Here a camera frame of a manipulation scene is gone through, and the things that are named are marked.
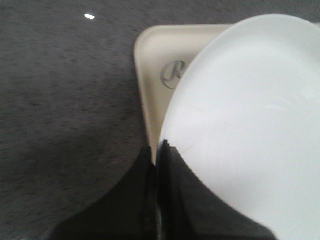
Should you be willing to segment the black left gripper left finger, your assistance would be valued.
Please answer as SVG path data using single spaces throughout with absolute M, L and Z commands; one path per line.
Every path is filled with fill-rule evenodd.
M 156 168 L 143 147 L 124 177 L 100 200 L 59 223 L 50 240 L 155 240 Z

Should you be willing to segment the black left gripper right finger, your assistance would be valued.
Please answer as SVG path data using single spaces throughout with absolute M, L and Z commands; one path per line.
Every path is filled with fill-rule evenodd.
M 164 140 L 156 159 L 161 240 L 274 240 L 265 226 L 218 198 Z

